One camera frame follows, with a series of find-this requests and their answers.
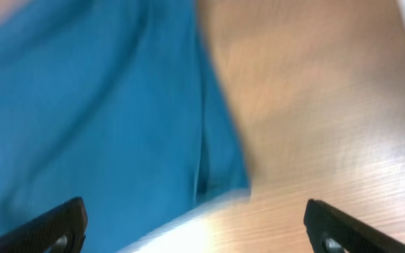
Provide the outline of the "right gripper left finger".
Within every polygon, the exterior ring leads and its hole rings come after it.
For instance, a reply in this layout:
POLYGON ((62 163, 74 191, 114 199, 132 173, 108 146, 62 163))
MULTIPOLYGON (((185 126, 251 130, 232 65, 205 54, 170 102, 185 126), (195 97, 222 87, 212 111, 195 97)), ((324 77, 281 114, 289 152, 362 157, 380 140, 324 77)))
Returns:
POLYGON ((88 216, 81 197, 51 209, 0 237, 0 253, 80 253, 88 216))

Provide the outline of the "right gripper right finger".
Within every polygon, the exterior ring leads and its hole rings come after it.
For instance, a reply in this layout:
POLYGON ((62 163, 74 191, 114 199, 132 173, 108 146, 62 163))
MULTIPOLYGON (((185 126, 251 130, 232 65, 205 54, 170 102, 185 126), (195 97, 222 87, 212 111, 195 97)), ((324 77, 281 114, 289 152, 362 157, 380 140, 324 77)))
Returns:
POLYGON ((308 200, 304 225, 315 253, 405 253, 404 243, 321 200, 308 200))

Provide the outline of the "dark blue polo shirt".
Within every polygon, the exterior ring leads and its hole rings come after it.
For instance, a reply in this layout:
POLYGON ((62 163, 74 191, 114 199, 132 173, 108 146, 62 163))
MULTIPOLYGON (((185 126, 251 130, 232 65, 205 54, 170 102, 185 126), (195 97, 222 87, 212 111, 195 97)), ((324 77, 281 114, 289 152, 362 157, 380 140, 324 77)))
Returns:
POLYGON ((249 191, 194 1, 31 1, 0 25, 0 235, 81 197, 116 252, 249 191))

